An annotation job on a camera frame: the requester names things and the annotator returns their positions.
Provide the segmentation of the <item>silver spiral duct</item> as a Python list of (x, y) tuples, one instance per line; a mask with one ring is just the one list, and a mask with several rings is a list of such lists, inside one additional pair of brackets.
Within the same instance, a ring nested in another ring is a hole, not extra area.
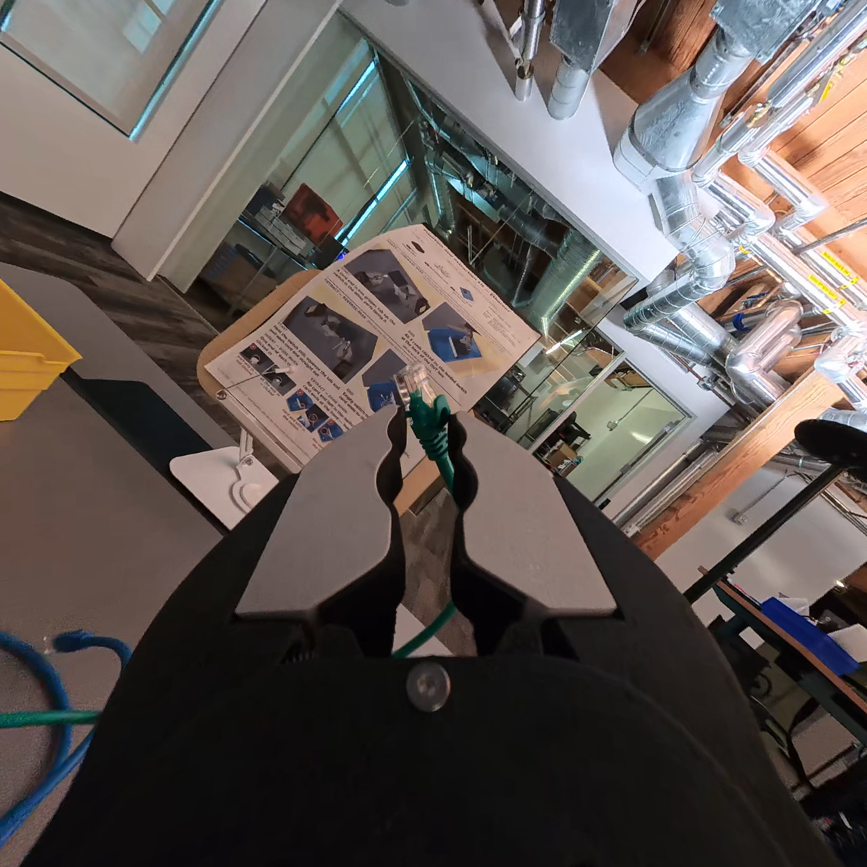
[(577, 59), (561, 57), (547, 103), (551, 118), (566, 121), (577, 113), (594, 72), (585, 69)]

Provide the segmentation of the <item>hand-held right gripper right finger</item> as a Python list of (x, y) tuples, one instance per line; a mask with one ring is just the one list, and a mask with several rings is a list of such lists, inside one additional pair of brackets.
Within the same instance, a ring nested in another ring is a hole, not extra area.
[(618, 607), (553, 476), (468, 412), (448, 423), (458, 514), (452, 601), (479, 655), (518, 623), (607, 618)]

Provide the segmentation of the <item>yellow plastic bin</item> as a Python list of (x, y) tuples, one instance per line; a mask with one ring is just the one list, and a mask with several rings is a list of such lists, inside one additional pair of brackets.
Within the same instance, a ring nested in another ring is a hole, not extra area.
[(81, 354), (1, 283), (1, 421), (18, 419)]

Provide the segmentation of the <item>galvanised vent box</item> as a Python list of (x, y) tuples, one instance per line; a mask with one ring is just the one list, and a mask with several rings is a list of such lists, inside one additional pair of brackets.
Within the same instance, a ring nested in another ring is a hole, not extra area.
[(556, 1), (549, 40), (592, 75), (623, 39), (645, 1)]

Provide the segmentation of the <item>red equipment case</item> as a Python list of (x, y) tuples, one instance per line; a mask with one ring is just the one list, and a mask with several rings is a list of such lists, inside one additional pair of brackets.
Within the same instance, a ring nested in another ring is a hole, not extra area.
[(281, 219), (316, 245), (329, 237), (335, 238), (343, 226), (331, 205), (305, 183), (295, 190), (282, 211)]

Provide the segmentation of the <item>silver ceiling ductwork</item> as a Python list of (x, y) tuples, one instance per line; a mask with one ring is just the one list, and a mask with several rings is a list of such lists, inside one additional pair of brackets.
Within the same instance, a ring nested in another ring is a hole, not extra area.
[[(865, 429), (865, 280), (810, 239), (808, 223), (829, 204), (772, 149), (865, 51), (865, 2), (716, 2), (711, 17), (709, 43), (635, 110), (615, 148), (615, 167), (647, 194), (682, 258), (623, 326), (714, 368), (737, 401), (764, 409), (788, 389), (775, 368), (799, 342), (801, 320), (819, 315), (831, 331), (814, 369), (852, 406), (824, 417)], [(746, 257), (780, 287), (757, 320), (722, 324), (698, 303)]]

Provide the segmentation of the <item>black pole stand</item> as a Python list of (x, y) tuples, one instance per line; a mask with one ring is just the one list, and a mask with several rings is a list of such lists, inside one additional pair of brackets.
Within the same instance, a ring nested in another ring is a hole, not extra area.
[(794, 439), (812, 458), (824, 461), (825, 469), (684, 591), (683, 596), (688, 602), (696, 602), (717, 583), (728, 579), (749, 556), (841, 476), (847, 474), (865, 482), (864, 410), (828, 409), (817, 419), (798, 423), (794, 429)]

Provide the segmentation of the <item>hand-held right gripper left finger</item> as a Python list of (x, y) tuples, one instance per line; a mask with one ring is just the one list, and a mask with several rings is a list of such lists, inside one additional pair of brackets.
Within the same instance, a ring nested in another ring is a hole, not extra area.
[(235, 613), (311, 630), (349, 629), (365, 654), (391, 654), (405, 593), (396, 513), (406, 415), (389, 406), (311, 459), (265, 544)]

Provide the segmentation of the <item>white stand base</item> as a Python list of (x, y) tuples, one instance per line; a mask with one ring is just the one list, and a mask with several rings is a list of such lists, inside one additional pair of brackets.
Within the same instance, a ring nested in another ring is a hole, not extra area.
[(253, 453), (252, 436), (243, 428), (237, 446), (175, 457), (170, 473), (227, 530), (278, 484)]

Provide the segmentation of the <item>large gridded window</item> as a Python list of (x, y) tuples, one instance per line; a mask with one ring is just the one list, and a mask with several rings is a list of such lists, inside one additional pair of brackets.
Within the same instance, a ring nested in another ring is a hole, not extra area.
[(3, 1), (2, 47), (136, 139), (220, 1)]

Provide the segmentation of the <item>blue storage bin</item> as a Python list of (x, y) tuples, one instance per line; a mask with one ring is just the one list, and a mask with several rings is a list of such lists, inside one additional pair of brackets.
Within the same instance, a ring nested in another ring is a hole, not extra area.
[(848, 676), (859, 670), (860, 662), (808, 617), (806, 600), (800, 597), (770, 597), (760, 603), (760, 612), (813, 654), (834, 675)]

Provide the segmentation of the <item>wooden top workbench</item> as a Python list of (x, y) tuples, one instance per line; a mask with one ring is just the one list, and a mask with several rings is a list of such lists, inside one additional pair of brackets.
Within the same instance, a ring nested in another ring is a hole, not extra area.
[(749, 597), (726, 580), (713, 587), (718, 600), (732, 617), (712, 629), (719, 637), (751, 629), (783, 657), (783, 670), (853, 737), (866, 746), (865, 691), (847, 676), (840, 675), (796, 637), (769, 619)]

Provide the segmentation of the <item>printed instruction sheet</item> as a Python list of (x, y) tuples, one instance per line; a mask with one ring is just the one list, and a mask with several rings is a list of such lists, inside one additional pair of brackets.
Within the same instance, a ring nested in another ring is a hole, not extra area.
[(539, 334), (424, 225), (314, 270), (205, 370), (238, 418), (300, 465), (380, 409), (394, 377), (427, 372), (453, 414), (472, 409)]

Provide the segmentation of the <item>wooden display board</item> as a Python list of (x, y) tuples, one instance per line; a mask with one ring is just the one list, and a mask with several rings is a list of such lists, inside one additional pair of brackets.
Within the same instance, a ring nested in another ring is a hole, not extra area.
[[(256, 457), (261, 454), (266, 455), (266, 466), (269, 469), (281, 467), (277, 475), (284, 475), (288, 472), (297, 473), (301, 470), (301, 464), (244, 409), (232, 404), (227, 396), (219, 397), (223, 386), (209, 372), (207, 365), (222, 353), (244, 341), (319, 274), (320, 272), (315, 269), (303, 270), (278, 285), (266, 298), (214, 337), (202, 349), (197, 362), (197, 377), (201, 388), (218, 405), (222, 406), (235, 423), (252, 436)], [(398, 515), (402, 516), (407, 513), (415, 516), (420, 515), (428, 504), (434, 502), (439, 493), (444, 490), (444, 486), (436, 465), (426, 458), (422, 459), (406, 474), (403, 480), (403, 487), (395, 502)]]

